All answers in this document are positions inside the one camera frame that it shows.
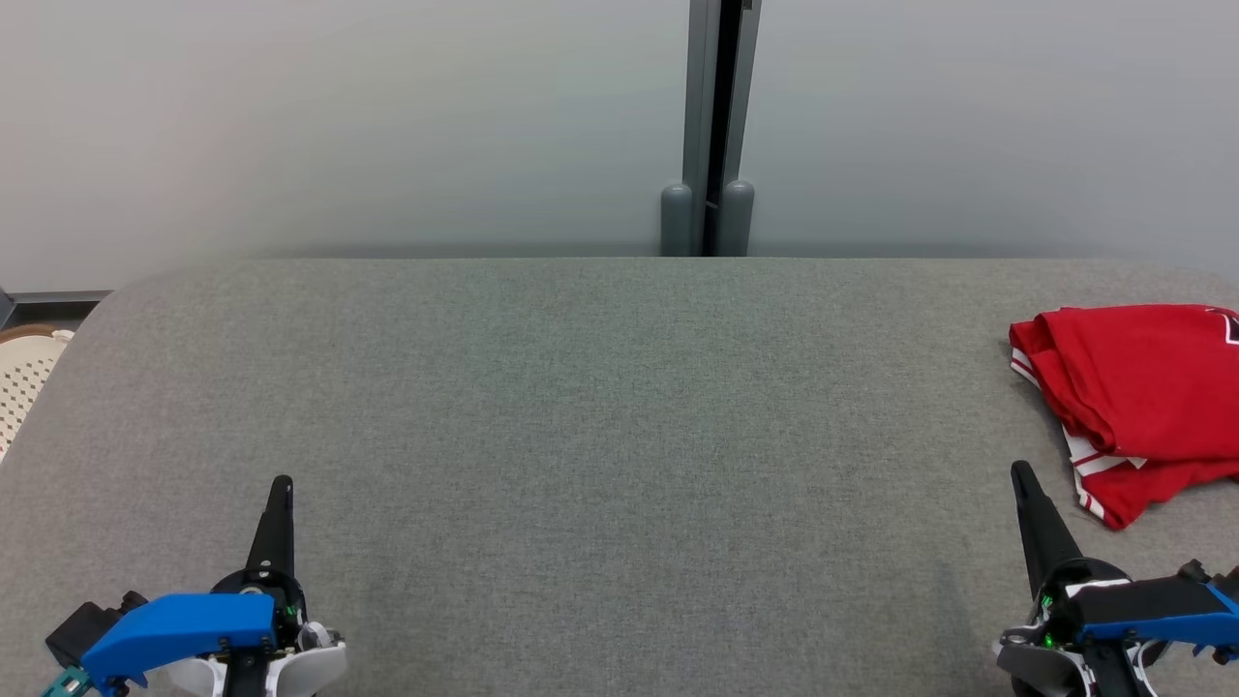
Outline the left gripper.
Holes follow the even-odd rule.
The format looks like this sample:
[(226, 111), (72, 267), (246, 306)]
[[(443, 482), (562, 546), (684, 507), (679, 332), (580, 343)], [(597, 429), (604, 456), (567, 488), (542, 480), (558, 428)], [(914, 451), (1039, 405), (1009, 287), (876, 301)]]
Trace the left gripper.
[(165, 666), (169, 678), (192, 697), (316, 697), (344, 673), (344, 638), (321, 621), (311, 621), (305, 592), (292, 578), (292, 500), (291, 477), (276, 475), (266, 491), (247, 569), (228, 574), (213, 588), (271, 595), (276, 604), (275, 644), (261, 649), (223, 646)]

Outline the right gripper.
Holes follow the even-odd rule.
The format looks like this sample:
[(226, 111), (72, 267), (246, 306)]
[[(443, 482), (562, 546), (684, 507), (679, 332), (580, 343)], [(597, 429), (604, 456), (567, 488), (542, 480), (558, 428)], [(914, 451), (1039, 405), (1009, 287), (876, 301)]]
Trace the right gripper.
[(1044, 494), (1027, 462), (1011, 463), (1028, 591), (1035, 609), (1023, 625), (1011, 626), (995, 643), (996, 665), (1011, 678), (1016, 697), (1158, 697), (1145, 666), (1150, 647), (1161, 643), (1121, 638), (1115, 641), (1075, 640), (1066, 629), (1052, 629), (1057, 600), (1079, 591), (1129, 584), (1118, 566), (1080, 556), (1066, 520)]

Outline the red white-sleeved shirt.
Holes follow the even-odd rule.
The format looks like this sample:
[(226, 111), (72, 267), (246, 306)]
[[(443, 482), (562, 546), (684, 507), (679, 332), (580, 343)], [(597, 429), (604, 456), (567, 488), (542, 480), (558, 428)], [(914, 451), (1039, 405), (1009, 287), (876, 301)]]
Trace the red white-sleeved shirt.
[(1113, 530), (1189, 487), (1239, 480), (1239, 383), (1142, 360), (1072, 369), (1018, 348), (1011, 369), (1057, 420), (1080, 508)]
[(1015, 322), (1009, 340), (1059, 423), (1099, 453), (1239, 459), (1239, 312), (1066, 306)]

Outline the cream woven laundry basket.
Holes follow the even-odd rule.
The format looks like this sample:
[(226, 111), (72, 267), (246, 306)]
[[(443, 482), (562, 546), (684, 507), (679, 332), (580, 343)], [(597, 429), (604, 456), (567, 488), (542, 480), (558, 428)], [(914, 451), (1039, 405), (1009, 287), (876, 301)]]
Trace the cream woven laundry basket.
[(47, 323), (0, 331), (0, 463), (74, 336)]

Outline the grey cylindrical post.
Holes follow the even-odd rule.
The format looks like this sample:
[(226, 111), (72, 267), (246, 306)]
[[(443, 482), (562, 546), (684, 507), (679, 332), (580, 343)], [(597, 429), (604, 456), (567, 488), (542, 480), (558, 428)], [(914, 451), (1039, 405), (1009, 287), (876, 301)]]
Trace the grey cylindrical post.
[(660, 256), (693, 258), (694, 196), (686, 184), (669, 184), (659, 196)]
[(715, 251), (721, 258), (746, 258), (755, 207), (755, 187), (735, 180), (717, 196)]

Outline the grey vertical partition frame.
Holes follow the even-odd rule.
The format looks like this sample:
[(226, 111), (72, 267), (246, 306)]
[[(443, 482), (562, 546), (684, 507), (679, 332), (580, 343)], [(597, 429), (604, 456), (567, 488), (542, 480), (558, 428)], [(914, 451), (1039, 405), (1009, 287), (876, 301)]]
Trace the grey vertical partition frame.
[(681, 176), (694, 196), (694, 258), (715, 251), (717, 196), (740, 175), (763, 0), (689, 0)]

